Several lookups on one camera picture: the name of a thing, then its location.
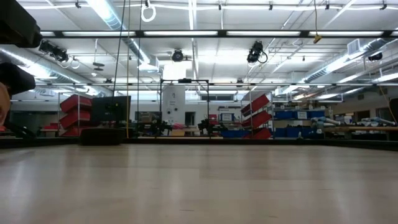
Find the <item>ventilation duct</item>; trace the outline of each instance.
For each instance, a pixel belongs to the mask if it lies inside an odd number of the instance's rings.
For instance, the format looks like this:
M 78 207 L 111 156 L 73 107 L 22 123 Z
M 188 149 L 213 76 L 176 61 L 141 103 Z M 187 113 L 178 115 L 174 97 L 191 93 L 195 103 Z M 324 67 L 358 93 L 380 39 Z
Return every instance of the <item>ventilation duct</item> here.
M 54 83 L 91 83 L 89 79 L 83 78 L 59 65 L 49 62 L 45 58 L 14 45 L 1 45 L 0 59 L 4 62 L 16 64 L 36 77 L 56 77 L 56 79 L 51 79 Z M 92 89 L 95 90 L 96 96 L 112 95 L 112 91 L 105 87 L 93 86 Z
M 344 52 L 339 54 L 339 56 L 327 61 L 321 68 L 314 69 L 308 72 L 302 82 L 310 83 L 317 78 L 320 78 L 324 75 L 330 74 L 344 66 L 353 63 L 355 60 L 359 58 L 368 57 L 374 55 L 381 51 L 381 48 L 387 45 L 388 43 L 392 42 L 395 39 L 376 39 L 374 41 L 369 42 L 368 44 L 364 44 L 360 47 L 360 49 L 355 50 L 353 54 L 349 55 L 348 52 Z
M 100 18 L 108 25 L 111 30 L 119 31 L 121 28 L 127 30 L 122 25 L 122 19 L 116 13 L 115 8 L 109 0 L 86 0 L 90 7 L 97 13 Z M 159 61 L 155 56 L 146 54 L 142 47 L 138 46 L 137 42 L 132 38 L 123 38 L 122 41 L 129 47 L 133 54 L 139 58 L 141 71 L 158 72 Z

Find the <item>blue storage bin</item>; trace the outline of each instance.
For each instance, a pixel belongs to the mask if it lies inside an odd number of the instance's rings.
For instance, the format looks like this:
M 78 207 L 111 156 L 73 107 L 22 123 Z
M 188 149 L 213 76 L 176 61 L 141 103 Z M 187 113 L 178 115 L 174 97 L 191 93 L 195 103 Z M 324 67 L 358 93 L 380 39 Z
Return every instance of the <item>blue storage bin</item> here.
M 325 116 L 324 111 L 311 111 L 310 112 L 310 118 L 321 118 Z
M 276 111 L 275 118 L 276 119 L 292 119 L 293 112 L 292 111 Z
M 302 128 L 301 129 L 301 137 L 307 137 L 312 132 L 312 128 Z
M 243 138 L 245 135 L 250 134 L 251 131 L 221 131 L 221 136 L 224 138 Z
M 286 128 L 286 137 L 288 138 L 298 138 L 301 128 Z
M 286 128 L 275 128 L 276 138 L 286 138 Z

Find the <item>light wooden floor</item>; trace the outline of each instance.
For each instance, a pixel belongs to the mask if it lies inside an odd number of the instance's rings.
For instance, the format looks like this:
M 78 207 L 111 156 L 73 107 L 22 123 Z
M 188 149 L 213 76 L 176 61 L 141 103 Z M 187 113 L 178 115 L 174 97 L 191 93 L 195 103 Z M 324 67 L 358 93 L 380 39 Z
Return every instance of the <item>light wooden floor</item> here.
M 60 146 L 0 154 L 0 223 L 398 223 L 398 153 Z

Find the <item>fluorescent light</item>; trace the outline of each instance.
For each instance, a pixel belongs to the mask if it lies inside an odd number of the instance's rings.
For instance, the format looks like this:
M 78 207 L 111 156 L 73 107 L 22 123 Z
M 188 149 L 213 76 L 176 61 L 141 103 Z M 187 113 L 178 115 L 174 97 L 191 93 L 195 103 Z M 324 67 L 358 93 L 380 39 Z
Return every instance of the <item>fluorescent light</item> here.
M 39 77 L 39 76 L 35 76 L 35 79 L 57 79 L 57 77 Z
M 291 91 L 297 89 L 298 87 L 299 87 L 299 86 L 297 86 L 297 85 L 291 85 L 291 86 L 287 87 L 287 89 L 284 90 L 284 91 L 282 92 L 282 94 L 288 94 L 288 93 L 290 93 Z
M 329 98 L 335 97 L 335 96 L 337 96 L 337 95 L 338 95 L 337 93 L 325 94 L 325 95 L 319 96 L 318 99 L 321 99 L 321 100 L 329 99 Z
M 54 32 L 40 32 L 40 34 L 42 34 L 43 37 L 55 37 Z
M 190 35 L 217 35 L 217 31 L 200 31 L 200 30 L 187 30 L 187 31 L 145 31 L 144 35 L 181 35 L 181 36 L 190 36 Z
M 344 79 L 338 81 L 338 83 L 349 82 L 349 81 L 351 81 L 351 80 L 354 80 L 355 78 L 358 78 L 359 76 L 360 76 L 360 75 L 352 75 L 352 76 L 346 77 L 346 78 L 344 78 Z
M 347 91 L 347 92 L 345 92 L 344 94 L 355 93 L 356 91 L 359 91 L 359 90 L 362 90 L 362 89 L 363 89 L 363 88 L 356 88 L 356 89 L 354 89 L 354 90 Z
M 130 35 L 130 36 L 135 36 L 136 33 L 134 31 L 122 31 L 120 34 L 120 31 L 65 31 L 62 32 L 64 36 L 69 37 L 69 36 L 80 36 L 80 37 L 89 37 L 89 36 L 112 36 L 112 37 L 117 37 L 120 35 Z
M 373 80 L 372 82 L 377 83 L 377 82 L 385 82 L 388 80 L 393 80 L 395 78 L 398 78 L 398 73 L 394 73 L 394 74 L 390 74 L 390 75 L 383 75 L 380 78 L 377 78 L 375 80 Z
M 94 9 L 94 11 L 104 20 L 108 20 L 113 16 L 111 7 L 105 0 L 86 0 L 86 2 Z
M 310 36 L 315 36 L 317 32 L 311 31 Z M 382 35 L 383 31 L 319 31 L 318 35 L 331 36 L 369 36 L 369 35 Z
M 227 31 L 226 35 L 298 36 L 300 31 Z

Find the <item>ceiling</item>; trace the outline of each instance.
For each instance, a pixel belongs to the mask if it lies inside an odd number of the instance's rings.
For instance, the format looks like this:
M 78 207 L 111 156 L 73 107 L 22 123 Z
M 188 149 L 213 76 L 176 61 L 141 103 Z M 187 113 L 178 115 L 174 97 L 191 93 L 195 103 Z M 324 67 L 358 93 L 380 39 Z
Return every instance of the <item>ceiling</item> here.
M 75 4 L 73 0 L 18 0 L 24 7 L 32 6 L 72 6 Z M 196 0 L 197 7 L 217 6 L 218 0 Z M 260 5 L 264 4 L 261 0 L 222 0 L 222 6 L 237 5 Z M 318 0 L 317 4 L 326 1 Z M 344 7 L 351 1 L 349 0 L 330 0 L 333 6 Z M 141 1 L 131 1 L 130 4 L 140 4 Z M 180 6 L 188 7 L 188 0 L 158 0 L 150 1 L 154 5 L 163 6 Z M 273 0 L 276 6 L 298 6 L 299 0 Z M 389 6 L 398 7 L 398 1 L 387 1 Z M 113 1 L 116 6 L 117 13 L 121 16 L 123 1 Z M 313 7 L 312 0 L 303 0 L 301 6 Z M 351 8 L 359 7 L 381 7 L 380 0 L 360 0 L 355 1 Z M 101 20 L 101 18 L 90 7 L 66 7 L 60 9 L 28 9 L 27 10 L 36 20 L 42 30 L 109 30 L 109 27 Z M 190 30 L 190 13 L 189 10 L 167 9 L 164 7 L 156 7 L 156 17 L 151 22 L 142 22 L 139 7 L 125 8 L 124 24 L 131 30 Z M 339 14 L 337 9 L 325 10 L 325 5 L 318 6 L 318 28 L 334 29 L 334 30 L 388 30 L 398 27 L 398 13 L 393 9 L 385 10 L 346 10 Z M 150 17 L 150 10 L 145 11 L 146 17 Z M 219 10 L 199 10 L 193 18 L 195 29 L 201 30 L 219 30 L 219 29 L 252 29 L 252 30 L 269 30 L 284 29 L 297 30 L 314 30 L 315 29 L 315 10 L 310 11 L 291 11 L 291 10 L 248 10 L 248 9 L 223 9 Z M 246 57 L 248 50 L 256 40 L 261 40 L 267 48 L 269 60 L 266 64 L 257 66 L 253 69 L 248 66 Z M 100 39 L 98 41 L 98 50 L 96 58 L 95 40 L 91 39 L 51 39 L 51 43 L 58 45 L 71 56 L 75 56 L 81 65 L 77 69 L 67 68 L 71 72 L 86 77 L 93 82 L 103 82 L 105 78 L 114 80 L 116 71 L 116 58 L 120 53 L 119 66 L 117 72 L 117 82 L 126 82 L 127 68 L 129 70 L 128 77 L 130 82 L 137 82 L 138 69 L 137 60 L 134 57 L 128 60 L 127 47 L 121 42 L 119 48 L 118 39 Z M 196 38 L 198 49 L 198 77 L 201 79 L 209 79 L 212 82 L 235 82 L 237 78 L 243 78 L 245 82 L 291 82 L 292 76 L 298 73 L 306 73 L 314 68 L 323 65 L 327 60 L 344 52 L 347 49 L 347 43 L 352 39 L 322 39 L 319 43 L 313 44 L 309 39 L 250 39 L 250 38 L 233 38 L 233 39 L 209 39 Z M 179 39 L 141 39 L 140 45 L 148 54 L 156 55 L 161 65 L 173 63 L 170 59 L 170 52 L 174 49 L 182 49 L 189 58 L 193 57 L 191 38 Z M 383 60 L 391 60 L 395 58 L 397 44 L 393 43 L 386 49 Z M 97 62 L 105 64 L 103 72 L 99 72 L 93 77 L 92 72 L 94 66 L 92 63 Z M 193 78 L 192 62 L 189 60 L 183 62 L 187 68 L 187 77 Z M 365 62 L 365 66 L 373 66 L 374 62 Z M 346 67 L 343 67 L 336 73 L 344 73 L 352 75 L 364 69 L 363 61 L 359 60 Z M 140 72 L 141 82 L 153 82 L 159 80 L 158 73 Z M 275 87 L 259 87 L 257 90 L 270 90 Z

